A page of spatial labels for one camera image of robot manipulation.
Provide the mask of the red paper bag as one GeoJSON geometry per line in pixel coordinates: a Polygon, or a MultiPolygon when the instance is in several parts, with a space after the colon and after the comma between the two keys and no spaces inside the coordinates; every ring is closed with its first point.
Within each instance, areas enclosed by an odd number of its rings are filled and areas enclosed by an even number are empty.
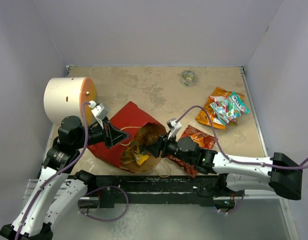
{"type": "Polygon", "coordinates": [[[133,174],[151,171],[160,159],[147,153],[144,147],[166,135],[165,127],[132,101],[119,110],[110,123],[129,137],[111,148],[103,142],[90,145],[91,153],[103,162],[133,174]]]}

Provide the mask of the dark red snack pack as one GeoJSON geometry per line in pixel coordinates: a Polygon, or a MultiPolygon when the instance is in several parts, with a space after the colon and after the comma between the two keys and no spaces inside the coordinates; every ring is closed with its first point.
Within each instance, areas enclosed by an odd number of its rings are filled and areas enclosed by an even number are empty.
{"type": "Polygon", "coordinates": [[[189,125],[177,142],[174,142],[176,151],[167,150],[167,159],[176,163],[184,171],[195,178],[201,174],[215,174],[212,169],[212,158],[216,151],[215,137],[189,125]]]}

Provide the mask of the teal snack pack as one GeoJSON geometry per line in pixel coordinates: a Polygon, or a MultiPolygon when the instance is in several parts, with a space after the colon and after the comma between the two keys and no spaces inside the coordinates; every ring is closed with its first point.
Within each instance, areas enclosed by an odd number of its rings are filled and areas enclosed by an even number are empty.
{"type": "Polygon", "coordinates": [[[212,95],[209,99],[211,100],[209,106],[216,114],[218,120],[224,125],[250,112],[241,96],[236,92],[232,92],[229,96],[212,95]]]}

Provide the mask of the gold teal chips bag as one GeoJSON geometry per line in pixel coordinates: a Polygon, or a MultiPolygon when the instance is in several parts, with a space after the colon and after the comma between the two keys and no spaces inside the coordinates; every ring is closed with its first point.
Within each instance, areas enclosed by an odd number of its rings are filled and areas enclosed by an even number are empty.
{"type": "Polygon", "coordinates": [[[149,172],[160,162],[161,158],[153,157],[145,147],[153,144],[160,135],[166,134],[166,129],[158,123],[147,123],[144,126],[126,126],[122,130],[136,130],[128,143],[122,143],[124,151],[120,157],[120,168],[133,174],[149,172]]]}

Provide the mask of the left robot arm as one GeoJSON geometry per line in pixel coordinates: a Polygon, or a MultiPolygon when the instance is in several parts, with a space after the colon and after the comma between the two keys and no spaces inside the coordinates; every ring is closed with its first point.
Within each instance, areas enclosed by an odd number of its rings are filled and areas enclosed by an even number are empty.
{"type": "Polygon", "coordinates": [[[87,146],[105,143],[107,148],[129,138],[129,134],[111,125],[104,118],[103,125],[83,126],[77,116],[61,122],[58,137],[47,152],[38,182],[21,213],[13,223],[4,225],[0,235],[8,240],[50,240],[60,220],[78,200],[95,194],[95,175],[80,171],[65,185],[74,165],[87,146]]]}

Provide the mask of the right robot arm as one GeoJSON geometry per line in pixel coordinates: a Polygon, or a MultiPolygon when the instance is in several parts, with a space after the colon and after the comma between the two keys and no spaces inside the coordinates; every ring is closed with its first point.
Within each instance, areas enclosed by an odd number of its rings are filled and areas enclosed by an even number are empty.
{"type": "Polygon", "coordinates": [[[166,136],[158,137],[145,150],[155,158],[173,156],[202,174],[226,175],[216,183],[216,190],[222,196],[232,191],[265,190],[289,200],[302,198],[303,171],[280,152],[273,157],[225,155],[200,147],[190,137],[175,140],[166,136]]]}

